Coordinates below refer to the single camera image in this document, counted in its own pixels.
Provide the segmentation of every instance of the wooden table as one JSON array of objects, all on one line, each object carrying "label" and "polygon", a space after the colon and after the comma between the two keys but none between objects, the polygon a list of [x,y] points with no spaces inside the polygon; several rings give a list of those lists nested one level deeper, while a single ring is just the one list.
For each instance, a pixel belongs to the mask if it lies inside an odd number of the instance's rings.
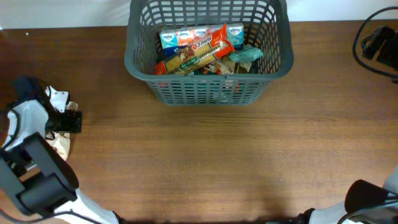
[{"label": "wooden table", "polygon": [[[360,24],[291,23],[295,65],[256,103],[194,107],[162,104],[127,72],[125,27],[6,30],[1,106],[20,75],[69,90],[84,119],[68,163],[128,220],[295,217],[344,200],[355,180],[382,185],[398,162],[398,86],[353,60]],[[367,34],[381,24],[397,27]],[[3,193],[0,206],[19,214]]]}]

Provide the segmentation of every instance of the food item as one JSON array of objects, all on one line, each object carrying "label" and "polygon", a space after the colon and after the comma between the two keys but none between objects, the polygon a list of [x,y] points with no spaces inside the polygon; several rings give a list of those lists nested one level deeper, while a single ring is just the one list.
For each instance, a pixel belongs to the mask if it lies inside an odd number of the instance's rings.
[{"label": "food item", "polygon": [[[160,40],[163,49],[176,46],[192,45],[204,36],[220,30],[223,25],[183,27],[181,29],[163,30],[160,33]],[[240,24],[227,25],[227,37],[236,50],[243,49],[244,26]]]},{"label": "food item", "polygon": [[[243,40],[244,40],[244,26],[242,23],[240,24],[228,24],[228,40],[234,46],[236,50],[243,49]],[[213,25],[209,26],[209,33],[212,34],[214,31],[221,29],[221,25]]]},{"label": "food item", "polygon": [[178,46],[188,46],[193,44],[195,30],[191,27],[184,27],[177,31]]},{"label": "food item", "polygon": [[236,72],[238,72],[238,64],[236,64],[235,62],[231,61],[228,57],[224,57],[222,59],[222,61],[232,71],[231,72],[232,75],[235,74]]},{"label": "food item", "polygon": [[178,46],[177,30],[163,30],[159,36],[163,49]]},{"label": "food item", "polygon": [[159,62],[155,67],[155,74],[186,75],[235,51],[228,41],[226,33],[226,25],[224,25],[222,29],[181,49],[173,57]]},{"label": "food item", "polygon": [[205,65],[200,69],[200,75],[230,75],[232,70],[220,59]]},{"label": "food item", "polygon": [[246,69],[246,71],[249,72],[251,68],[251,62],[239,63],[239,66]]},{"label": "food item", "polygon": [[262,50],[250,45],[245,45],[243,50],[230,53],[228,57],[236,63],[253,62],[264,56]]},{"label": "food item", "polygon": [[175,47],[168,47],[166,49],[162,49],[158,53],[158,62],[164,60],[165,58],[175,55],[177,52],[179,52],[181,49],[184,48],[185,46],[175,46]]}]

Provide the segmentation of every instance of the pasta package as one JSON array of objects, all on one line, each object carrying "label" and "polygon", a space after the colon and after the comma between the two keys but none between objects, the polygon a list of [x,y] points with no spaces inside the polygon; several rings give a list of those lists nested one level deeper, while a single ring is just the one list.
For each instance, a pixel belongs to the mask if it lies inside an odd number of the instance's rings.
[{"label": "pasta package", "polygon": [[186,75],[234,51],[227,38],[225,24],[222,29],[204,36],[193,45],[181,49],[173,57],[159,62],[155,67],[155,74]]}]

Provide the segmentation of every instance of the black cable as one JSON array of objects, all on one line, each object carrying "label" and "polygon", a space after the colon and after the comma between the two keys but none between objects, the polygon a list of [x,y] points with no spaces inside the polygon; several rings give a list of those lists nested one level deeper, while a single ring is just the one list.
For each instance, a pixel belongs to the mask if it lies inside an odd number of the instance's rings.
[{"label": "black cable", "polygon": [[81,218],[82,220],[85,220],[85,221],[88,221],[88,222],[91,222],[91,223],[94,223],[94,224],[101,224],[101,223],[99,223],[97,221],[94,221],[94,220],[92,220],[90,218],[84,217],[83,215],[79,215],[79,214],[77,214],[77,213],[75,213],[73,211],[54,213],[54,214],[50,215],[49,217],[38,218],[38,219],[35,219],[35,220],[27,220],[27,221],[13,218],[13,217],[9,216],[6,212],[4,212],[1,209],[0,209],[0,215],[3,216],[6,220],[9,220],[10,222],[21,223],[21,224],[38,223],[38,222],[42,222],[44,220],[47,220],[49,218],[55,218],[55,217],[57,217],[59,215],[74,215],[74,216],[76,216],[78,218]]},{"label": "black cable", "polygon": [[394,200],[392,202],[386,202],[384,204],[376,205],[376,206],[369,207],[369,208],[364,208],[364,209],[358,210],[358,211],[353,212],[353,213],[348,213],[345,216],[343,216],[342,218],[340,218],[340,220],[338,220],[337,224],[343,224],[343,222],[345,222],[347,219],[352,218],[352,217],[354,217],[356,215],[359,215],[360,213],[363,213],[363,212],[368,211],[368,210],[379,209],[379,208],[387,208],[387,207],[395,206],[395,205],[398,205],[398,200]]},{"label": "black cable", "polygon": [[41,80],[39,78],[38,78],[38,81],[42,82],[49,89],[49,98],[51,99],[51,88],[50,88],[50,85],[47,84],[47,82],[45,82],[45,81],[43,81],[43,80]]},{"label": "black cable", "polygon": [[384,75],[386,77],[390,77],[390,78],[398,78],[398,75],[389,73],[389,72],[383,72],[380,70],[377,70],[375,68],[370,67],[369,65],[366,65],[365,63],[363,63],[362,61],[360,61],[360,59],[358,58],[358,56],[356,55],[356,45],[358,43],[358,39],[359,39],[359,35],[362,33],[362,30],[365,28],[366,24],[375,16],[377,16],[378,14],[382,13],[382,12],[386,12],[386,11],[390,11],[390,10],[398,10],[398,6],[392,6],[392,7],[387,7],[384,9],[380,9],[377,12],[375,12],[374,14],[372,14],[371,16],[369,16],[369,18],[367,18],[363,24],[361,25],[361,27],[359,28],[358,33],[356,34],[356,37],[354,39],[354,45],[353,45],[353,55],[354,55],[354,59],[356,62],[359,63],[360,66],[366,68],[369,71],[372,71],[374,73],[380,74],[380,75]]}]

